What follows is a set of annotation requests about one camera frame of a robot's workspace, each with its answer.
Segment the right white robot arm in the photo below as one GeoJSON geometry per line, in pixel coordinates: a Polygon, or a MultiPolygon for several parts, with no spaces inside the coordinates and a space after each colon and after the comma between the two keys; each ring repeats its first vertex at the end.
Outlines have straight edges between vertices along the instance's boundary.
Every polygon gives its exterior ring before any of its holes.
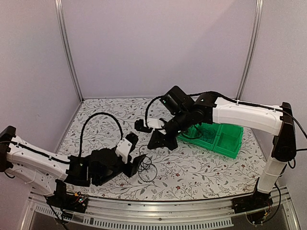
{"type": "Polygon", "coordinates": [[[248,199],[252,209],[266,200],[287,163],[296,156],[294,117],[289,103],[268,106],[228,98],[218,92],[184,93],[178,86],[158,96],[173,118],[167,122],[144,116],[144,126],[152,128],[149,149],[177,148],[176,137],[196,124],[230,124],[264,131],[274,136],[273,148],[257,180],[255,193],[248,199]]]}

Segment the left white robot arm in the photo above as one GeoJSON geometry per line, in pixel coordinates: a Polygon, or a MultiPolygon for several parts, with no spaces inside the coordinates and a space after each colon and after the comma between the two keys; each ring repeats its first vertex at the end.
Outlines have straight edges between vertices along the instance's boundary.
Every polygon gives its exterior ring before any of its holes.
{"type": "Polygon", "coordinates": [[[93,150],[90,155],[58,155],[36,147],[16,135],[16,128],[7,126],[0,133],[0,170],[20,178],[61,208],[71,204],[71,197],[61,186],[67,184],[101,186],[123,173],[134,176],[146,155],[132,158],[130,153],[138,141],[134,133],[112,149],[93,150]]]}

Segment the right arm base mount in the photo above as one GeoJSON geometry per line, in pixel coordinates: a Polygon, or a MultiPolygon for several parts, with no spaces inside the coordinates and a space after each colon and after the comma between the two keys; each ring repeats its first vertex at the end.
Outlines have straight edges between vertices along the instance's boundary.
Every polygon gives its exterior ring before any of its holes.
{"type": "Polygon", "coordinates": [[[271,194],[261,193],[257,190],[251,195],[233,198],[232,209],[236,214],[246,213],[247,220],[253,225],[264,223],[272,210],[271,194]]]}

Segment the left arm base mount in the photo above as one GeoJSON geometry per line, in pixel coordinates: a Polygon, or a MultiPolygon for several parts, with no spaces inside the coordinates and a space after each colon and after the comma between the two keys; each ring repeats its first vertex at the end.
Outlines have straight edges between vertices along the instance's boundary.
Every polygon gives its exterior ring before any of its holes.
{"type": "Polygon", "coordinates": [[[68,194],[66,184],[63,181],[56,179],[55,182],[56,190],[52,196],[47,196],[47,203],[61,210],[85,213],[89,200],[88,194],[81,192],[68,194]]]}

